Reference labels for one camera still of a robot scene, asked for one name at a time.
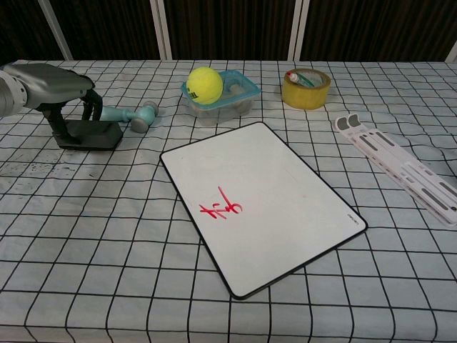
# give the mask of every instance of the grid pattern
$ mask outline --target grid pattern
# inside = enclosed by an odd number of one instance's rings
[[[0,119],[0,342],[457,342],[457,229],[442,226],[332,128],[357,112],[457,186],[457,64],[65,61],[121,123],[116,151],[63,151],[43,116]],[[238,69],[251,112],[207,126],[180,86]],[[325,107],[281,101],[285,71],[332,78]],[[68,118],[83,108],[72,101]],[[264,121],[367,220],[348,243],[245,301],[232,299],[159,162],[167,149]]]

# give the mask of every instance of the yellow tennis ball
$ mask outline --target yellow tennis ball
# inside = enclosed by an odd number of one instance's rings
[[[221,75],[208,66],[194,69],[186,82],[187,93],[195,102],[202,105],[216,102],[222,94]]]

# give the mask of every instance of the red writing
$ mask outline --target red writing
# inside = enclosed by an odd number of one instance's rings
[[[217,219],[218,216],[221,218],[227,219],[227,217],[222,214],[223,212],[226,212],[226,213],[233,212],[235,214],[238,214],[243,211],[243,207],[241,207],[240,204],[232,204],[230,202],[229,198],[227,198],[227,196],[224,194],[224,191],[222,190],[221,187],[217,187],[217,188],[221,192],[221,196],[224,198],[224,201],[226,202],[226,206],[223,209],[220,209],[219,206],[221,206],[221,204],[219,204],[218,202],[215,202],[213,204],[212,209],[207,209],[206,207],[199,205],[201,208],[200,212],[207,213],[210,216],[212,216],[214,219]]]

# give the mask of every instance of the whiteboard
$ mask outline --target whiteboard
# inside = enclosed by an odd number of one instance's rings
[[[366,229],[263,123],[166,151],[161,160],[237,299]]]

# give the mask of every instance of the tape roll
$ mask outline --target tape roll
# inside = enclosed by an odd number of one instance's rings
[[[316,86],[306,87],[292,82],[284,75],[283,101],[296,109],[317,109],[326,102],[330,78],[319,70],[314,69],[292,69],[291,73],[302,74],[310,79]]]

